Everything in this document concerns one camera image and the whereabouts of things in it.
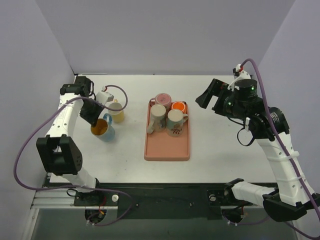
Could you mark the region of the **pink ghost pattern mug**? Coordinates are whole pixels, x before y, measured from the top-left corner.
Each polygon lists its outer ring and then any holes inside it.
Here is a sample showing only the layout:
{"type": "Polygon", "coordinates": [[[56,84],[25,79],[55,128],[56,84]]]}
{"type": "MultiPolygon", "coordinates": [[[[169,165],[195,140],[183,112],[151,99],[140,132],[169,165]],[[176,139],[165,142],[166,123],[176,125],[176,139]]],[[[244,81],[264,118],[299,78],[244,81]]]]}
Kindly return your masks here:
{"type": "Polygon", "coordinates": [[[160,104],[167,107],[170,107],[172,104],[172,98],[169,94],[167,93],[159,93],[157,94],[154,98],[151,98],[149,100],[149,104],[151,106],[155,105],[155,104],[160,104]]]}

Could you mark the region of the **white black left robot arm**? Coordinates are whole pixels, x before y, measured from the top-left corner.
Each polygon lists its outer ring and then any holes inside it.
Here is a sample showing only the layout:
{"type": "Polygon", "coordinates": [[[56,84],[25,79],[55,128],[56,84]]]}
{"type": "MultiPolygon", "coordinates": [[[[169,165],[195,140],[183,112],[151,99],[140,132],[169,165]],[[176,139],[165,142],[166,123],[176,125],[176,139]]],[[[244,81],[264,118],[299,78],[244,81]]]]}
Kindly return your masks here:
{"type": "Polygon", "coordinates": [[[81,117],[91,126],[97,124],[103,107],[88,99],[94,84],[85,76],[77,76],[74,83],[64,84],[60,89],[60,112],[45,137],[39,137],[36,147],[46,172],[68,180],[74,186],[89,187],[85,200],[92,206],[99,205],[103,193],[97,190],[97,179],[91,176],[83,167],[83,156],[72,139],[76,120],[81,117]]]}

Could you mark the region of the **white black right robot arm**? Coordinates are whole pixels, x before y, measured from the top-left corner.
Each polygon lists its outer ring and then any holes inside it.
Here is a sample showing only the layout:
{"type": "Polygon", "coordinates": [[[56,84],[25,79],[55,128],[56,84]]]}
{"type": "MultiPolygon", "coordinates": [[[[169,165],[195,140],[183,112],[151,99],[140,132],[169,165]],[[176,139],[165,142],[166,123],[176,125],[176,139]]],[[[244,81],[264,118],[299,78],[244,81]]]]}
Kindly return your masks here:
{"type": "Polygon", "coordinates": [[[303,174],[297,175],[299,153],[293,149],[290,128],[283,112],[265,109],[257,94],[257,81],[241,79],[229,84],[213,79],[196,103],[206,109],[213,96],[217,101],[212,110],[229,119],[238,119],[243,130],[262,148],[274,174],[277,187],[251,184],[237,178],[225,184],[223,198],[230,205],[246,201],[264,208],[276,222],[298,220],[320,204],[320,195],[309,186],[303,174]]]}

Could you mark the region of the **cream dragon pattern mug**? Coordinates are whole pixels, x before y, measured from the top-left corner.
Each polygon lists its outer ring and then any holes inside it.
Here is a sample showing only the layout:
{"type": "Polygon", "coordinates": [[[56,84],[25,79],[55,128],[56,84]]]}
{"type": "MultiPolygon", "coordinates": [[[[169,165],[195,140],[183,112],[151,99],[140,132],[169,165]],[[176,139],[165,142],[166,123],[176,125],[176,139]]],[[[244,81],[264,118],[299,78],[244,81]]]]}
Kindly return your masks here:
{"type": "Polygon", "coordinates": [[[166,108],[161,104],[155,104],[150,109],[149,125],[147,133],[161,132],[166,127],[166,108]]]}

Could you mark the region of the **aluminium table frame rail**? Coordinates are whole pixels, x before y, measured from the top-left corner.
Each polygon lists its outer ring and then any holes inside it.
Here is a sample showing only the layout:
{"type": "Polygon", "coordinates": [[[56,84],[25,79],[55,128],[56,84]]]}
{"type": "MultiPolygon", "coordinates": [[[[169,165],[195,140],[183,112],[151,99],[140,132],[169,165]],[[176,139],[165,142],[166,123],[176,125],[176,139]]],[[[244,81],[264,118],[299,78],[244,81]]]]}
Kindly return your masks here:
{"type": "Polygon", "coordinates": [[[75,206],[74,197],[68,196],[65,189],[37,191],[34,195],[31,209],[84,209],[75,206]]]}

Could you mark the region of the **yellow ceramic mug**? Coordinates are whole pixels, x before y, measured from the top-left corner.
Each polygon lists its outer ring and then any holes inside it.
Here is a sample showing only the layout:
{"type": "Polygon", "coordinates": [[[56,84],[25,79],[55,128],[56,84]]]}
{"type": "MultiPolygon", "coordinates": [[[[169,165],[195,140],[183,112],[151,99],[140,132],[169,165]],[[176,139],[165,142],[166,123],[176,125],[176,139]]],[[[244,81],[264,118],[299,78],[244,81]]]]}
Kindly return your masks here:
{"type": "Polygon", "coordinates": [[[111,115],[114,123],[121,123],[125,119],[125,114],[123,110],[120,110],[123,106],[115,99],[108,106],[111,110],[108,110],[108,113],[111,115]]]}

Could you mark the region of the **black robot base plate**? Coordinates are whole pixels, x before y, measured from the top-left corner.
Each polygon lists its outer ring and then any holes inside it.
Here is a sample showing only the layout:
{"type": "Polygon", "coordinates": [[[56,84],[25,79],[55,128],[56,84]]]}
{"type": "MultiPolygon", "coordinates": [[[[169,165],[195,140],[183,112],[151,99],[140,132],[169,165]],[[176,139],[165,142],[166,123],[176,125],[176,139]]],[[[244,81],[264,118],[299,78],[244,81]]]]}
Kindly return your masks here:
{"type": "Polygon", "coordinates": [[[108,221],[219,220],[243,218],[243,200],[229,200],[222,183],[102,183],[105,190],[80,192],[72,197],[74,206],[85,207],[86,220],[96,225],[108,221]]]}

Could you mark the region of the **blue glazed mug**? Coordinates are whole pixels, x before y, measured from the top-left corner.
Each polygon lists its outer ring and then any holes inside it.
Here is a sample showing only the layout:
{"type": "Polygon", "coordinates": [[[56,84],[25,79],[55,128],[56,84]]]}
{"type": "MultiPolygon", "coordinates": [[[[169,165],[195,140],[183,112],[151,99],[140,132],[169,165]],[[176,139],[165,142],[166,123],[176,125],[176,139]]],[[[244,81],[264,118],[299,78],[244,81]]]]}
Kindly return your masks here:
{"type": "Polygon", "coordinates": [[[109,113],[99,118],[95,126],[90,127],[91,133],[104,142],[111,142],[115,138],[115,129],[112,126],[113,119],[109,113]]]}

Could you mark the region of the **orange ceramic mug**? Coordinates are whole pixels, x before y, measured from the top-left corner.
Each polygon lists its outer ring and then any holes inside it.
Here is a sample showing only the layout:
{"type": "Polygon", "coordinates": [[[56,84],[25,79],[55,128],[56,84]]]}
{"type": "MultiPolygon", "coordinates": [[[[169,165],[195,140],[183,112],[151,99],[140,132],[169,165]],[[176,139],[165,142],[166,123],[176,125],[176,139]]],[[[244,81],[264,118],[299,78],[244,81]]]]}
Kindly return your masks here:
{"type": "Polygon", "coordinates": [[[187,113],[187,103],[184,101],[175,101],[171,104],[171,110],[180,110],[183,114],[187,113]]]}

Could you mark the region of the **shell pattern teal mug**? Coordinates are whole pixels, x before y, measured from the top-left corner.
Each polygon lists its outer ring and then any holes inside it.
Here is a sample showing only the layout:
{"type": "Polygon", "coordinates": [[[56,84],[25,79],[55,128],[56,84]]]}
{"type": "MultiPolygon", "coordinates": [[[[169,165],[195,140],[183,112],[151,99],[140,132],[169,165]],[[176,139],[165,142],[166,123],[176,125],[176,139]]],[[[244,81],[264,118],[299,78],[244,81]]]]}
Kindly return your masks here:
{"type": "Polygon", "coordinates": [[[189,115],[181,110],[172,109],[167,114],[166,132],[171,137],[179,137],[184,130],[184,123],[188,120],[189,115]]]}

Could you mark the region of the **salmon pink plastic tray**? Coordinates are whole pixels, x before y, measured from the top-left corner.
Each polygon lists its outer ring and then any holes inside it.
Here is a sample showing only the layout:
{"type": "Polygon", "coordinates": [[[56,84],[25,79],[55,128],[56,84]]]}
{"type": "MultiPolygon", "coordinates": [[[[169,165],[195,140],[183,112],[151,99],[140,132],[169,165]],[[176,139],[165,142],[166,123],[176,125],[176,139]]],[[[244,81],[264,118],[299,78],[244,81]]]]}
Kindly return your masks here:
{"type": "Polygon", "coordinates": [[[154,105],[148,105],[146,134],[144,145],[144,159],[146,161],[187,161],[190,159],[190,133],[189,119],[183,124],[183,133],[178,137],[167,134],[166,124],[170,107],[166,108],[165,129],[160,132],[147,133],[150,121],[150,109],[154,105]]]}

